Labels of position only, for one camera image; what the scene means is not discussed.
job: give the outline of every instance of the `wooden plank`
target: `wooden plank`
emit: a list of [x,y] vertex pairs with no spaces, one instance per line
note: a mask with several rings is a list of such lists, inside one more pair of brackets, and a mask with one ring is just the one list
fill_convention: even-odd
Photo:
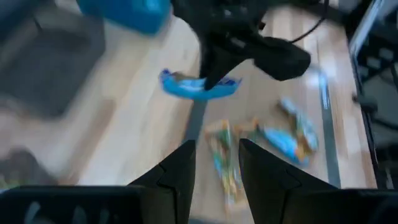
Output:
[[[132,42],[132,46],[137,45],[138,42]],[[123,64],[122,72],[129,72],[134,66],[139,68],[79,184],[128,184],[165,158],[170,148],[180,144],[191,102],[165,94],[159,73],[163,68],[190,72],[198,49],[189,26],[174,18],[167,32],[150,43],[141,64],[132,61]]]
[[163,68],[195,74],[189,26],[173,17],[148,37],[107,22],[105,34],[107,51],[65,117],[1,112],[1,155],[25,146],[62,184],[124,185],[180,145],[192,102],[165,94],[158,77]]
[[[291,40],[311,29],[318,20],[319,18],[303,11],[284,7],[271,11],[264,18],[263,21],[267,25],[262,34]],[[232,77],[243,77],[242,86],[235,95],[208,103],[204,118],[205,126],[219,119],[228,119],[232,124],[238,124],[256,116],[268,127],[287,129],[286,118],[275,107],[280,97],[286,96],[312,120],[320,141],[319,151],[311,157],[310,165],[303,170],[324,181],[329,181],[331,170],[328,170],[329,153],[326,152],[324,128],[332,128],[331,131],[336,136],[338,160],[336,172],[341,177],[341,186],[374,187],[374,175],[361,113],[351,101],[355,85],[343,28],[326,22],[296,44],[311,53],[311,69],[300,78],[277,82],[255,68],[251,61],[243,62],[229,74]],[[329,82],[333,115],[333,126],[330,127],[324,127],[323,124],[320,92],[322,81],[319,71],[313,68],[325,71],[326,80]],[[289,162],[266,142],[261,142],[260,145]],[[223,207],[220,180],[202,135],[198,143],[197,179],[192,215],[219,222],[252,222],[248,216],[244,222],[240,222],[242,219],[237,221],[238,216],[225,213]]]

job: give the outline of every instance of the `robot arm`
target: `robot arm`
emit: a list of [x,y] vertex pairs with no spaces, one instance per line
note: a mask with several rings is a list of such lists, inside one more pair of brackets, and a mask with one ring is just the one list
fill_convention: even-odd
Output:
[[269,8],[298,0],[172,0],[175,16],[190,25],[201,45],[200,78],[212,89],[246,59],[276,80],[303,75],[308,52],[287,40],[263,37],[257,26]]

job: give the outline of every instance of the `snack wrapper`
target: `snack wrapper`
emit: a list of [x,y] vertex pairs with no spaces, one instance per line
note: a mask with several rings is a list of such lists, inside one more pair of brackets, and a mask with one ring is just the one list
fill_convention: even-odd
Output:
[[205,91],[206,78],[188,77],[165,69],[160,73],[159,79],[167,93],[191,100],[211,100],[232,95],[242,81],[224,77],[212,89]]
[[318,136],[312,122],[299,111],[287,98],[279,101],[279,106],[293,123],[295,135],[307,152],[316,152],[319,148]]
[[238,138],[235,134],[226,120],[205,129],[206,140],[224,188],[227,212],[248,207],[239,169]]

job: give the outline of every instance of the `blue wrapper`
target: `blue wrapper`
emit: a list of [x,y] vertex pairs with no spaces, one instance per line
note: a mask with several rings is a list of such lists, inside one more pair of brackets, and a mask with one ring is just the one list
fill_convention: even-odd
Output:
[[177,81],[173,74],[165,69],[160,73],[160,82],[164,91],[171,95],[191,100],[211,100],[232,95],[238,89],[242,79],[222,78],[216,86],[205,91],[206,78]]
[[297,141],[287,132],[267,128],[264,130],[264,136],[276,148],[278,148],[285,156],[292,161],[307,165],[309,158],[305,157],[303,161],[297,158],[295,151],[297,150]]

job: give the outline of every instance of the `cable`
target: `cable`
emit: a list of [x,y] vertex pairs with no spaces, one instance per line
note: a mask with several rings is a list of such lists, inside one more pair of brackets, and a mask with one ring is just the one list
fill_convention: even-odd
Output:
[[304,33],[303,35],[301,35],[300,37],[297,37],[294,40],[289,41],[290,43],[296,43],[297,41],[302,40],[304,37],[308,36],[309,34],[311,34],[315,29],[317,29],[319,27],[319,25],[325,21],[326,19],[326,15],[328,13],[328,8],[329,8],[329,0],[325,0],[325,2],[323,3],[323,5],[325,6],[324,11],[323,11],[323,15],[321,17],[321,19],[310,29],[308,30],[306,33]]

